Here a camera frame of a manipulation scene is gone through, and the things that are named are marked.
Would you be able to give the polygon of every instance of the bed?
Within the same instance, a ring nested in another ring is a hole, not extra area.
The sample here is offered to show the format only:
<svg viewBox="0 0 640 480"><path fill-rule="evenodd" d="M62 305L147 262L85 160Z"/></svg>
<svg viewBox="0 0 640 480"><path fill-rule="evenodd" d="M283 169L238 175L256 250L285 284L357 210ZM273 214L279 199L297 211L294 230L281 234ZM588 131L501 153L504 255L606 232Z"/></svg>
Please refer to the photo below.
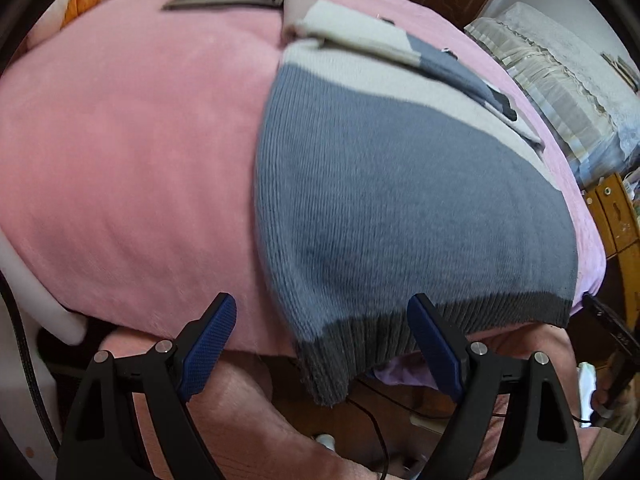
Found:
<svg viewBox="0 0 640 480"><path fill-rule="evenodd" d="M255 146L282 50L280 14L238 7L163 12L166 1L103 2L2 76L0 226L60 304L127 329L105 343L115 354L175 336L224 290L238 304L228 350L294 356L264 284L253 219ZM602 282L604 249L560 147L516 83L429 9L406 0L331 1L450 48L513 98L546 144L543 161L574 224L578 310L582 294ZM256 438L269 444L248 460L260 463L286 442L298 446L296 467L310 478L372 476L295 435L267 402L268 386L247 371L252 366L231 363L217 372L229 385L224 406L238 408L228 398L234 381L247 393L244 406L252 406L251 415L233 420L236 412L223 410L228 424L209 429L219 442L267 420L271 432ZM216 396L209 390L203 397L210 400L202 405L203 424L220 421ZM232 471L228 478L245 478L246 467L228 453L221 462ZM318 457L323 472L310 466ZM267 464L264 477L278 477L285 458Z"/></svg>
<svg viewBox="0 0 640 480"><path fill-rule="evenodd" d="M640 98L599 53L521 2L465 30L527 95L580 188L633 166L640 154Z"/></svg>

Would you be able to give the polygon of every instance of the wooden floor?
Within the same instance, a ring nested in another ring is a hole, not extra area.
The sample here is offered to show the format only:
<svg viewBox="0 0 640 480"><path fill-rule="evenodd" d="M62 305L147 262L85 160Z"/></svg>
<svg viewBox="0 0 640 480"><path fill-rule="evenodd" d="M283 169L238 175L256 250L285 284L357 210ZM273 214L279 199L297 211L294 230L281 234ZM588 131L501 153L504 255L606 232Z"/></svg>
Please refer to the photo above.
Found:
<svg viewBox="0 0 640 480"><path fill-rule="evenodd" d="M301 434L313 437L329 433L336 452L373 470L382 462L382 448L369 417L352 404L332 408L317 406L302 384L300 373L287 358L265 358L273 380L273 404ZM380 392L421 413L450 415L449 397L430 388L386 386L362 378ZM394 405L362 384L353 383L350 398L369 410L380 425L390 455L401 454L420 460L428 458L440 435L410 423L410 413Z"/></svg>

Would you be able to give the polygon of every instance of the white object on floor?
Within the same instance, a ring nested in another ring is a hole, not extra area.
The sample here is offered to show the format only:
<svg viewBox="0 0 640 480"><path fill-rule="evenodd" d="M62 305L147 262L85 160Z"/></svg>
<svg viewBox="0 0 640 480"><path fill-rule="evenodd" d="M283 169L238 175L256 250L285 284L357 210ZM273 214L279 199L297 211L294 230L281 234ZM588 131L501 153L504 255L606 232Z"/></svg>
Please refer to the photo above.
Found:
<svg viewBox="0 0 640 480"><path fill-rule="evenodd" d="M315 441L322 444L325 448L335 452L335 439L328 433L321 433L316 436Z"/></svg>
<svg viewBox="0 0 640 480"><path fill-rule="evenodd" d="M589 420L593 409L591 396L596 390L596 368L590 363L578 365L578 394L580 395L580 418ZM590 424L580 423L581 428L588 428Z"/></svg>

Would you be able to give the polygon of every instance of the metal screw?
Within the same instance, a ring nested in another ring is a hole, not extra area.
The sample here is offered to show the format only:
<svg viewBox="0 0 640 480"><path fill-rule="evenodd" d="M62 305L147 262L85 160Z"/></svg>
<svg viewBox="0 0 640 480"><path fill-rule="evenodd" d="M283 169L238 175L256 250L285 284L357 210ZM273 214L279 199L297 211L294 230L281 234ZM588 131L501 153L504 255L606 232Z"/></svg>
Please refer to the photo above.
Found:
<svg viewBox="0 0 640 480"><path fill-rule="evenodd" d="M471 351L476 355L484 355L488 352L486 345L479 341L471 343Z"/></svg>
<svg viewBox="0 0 640 480"><path fill-rule="evenodd" d="M166 354L173 347L174 344L168 339L162 339L162 341L158 341L155 346L156 352L161 354Z"/></svg>
<svg viewBox="0 0 640 480"><path fill-rule="evenodd" d="M533 355L533 358L539 362L541 365L546 365L549 362L549 356L546 355L544 352L536 352Z"/></svg>
<svg viewBox="0 0 640 480"><path fill-rule="evenodd" d="M94 361L97 363L103 363L108 358L109 358L109 352L107 352L106 350L100 350L99 352L96 352L96 354L94 355Z"/></svg>

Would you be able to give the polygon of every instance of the dark gray ribbed hem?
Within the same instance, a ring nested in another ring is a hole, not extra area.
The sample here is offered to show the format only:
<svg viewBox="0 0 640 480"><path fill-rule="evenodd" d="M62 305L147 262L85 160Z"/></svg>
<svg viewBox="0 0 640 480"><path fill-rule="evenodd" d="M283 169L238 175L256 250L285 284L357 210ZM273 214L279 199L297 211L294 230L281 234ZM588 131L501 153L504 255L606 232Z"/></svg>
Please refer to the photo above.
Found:
<svg viewBox="0 0 640 480"><path fill-rule="evenodd" d="M437 305L465 334L524 322L566 327L570 300L548 292L492 294L477 300ZM317 404L342 402L351 380L375 366L416 349L406 311L375 318L351 318L324 327L312 342L298 342L306 387Z"/></svg>

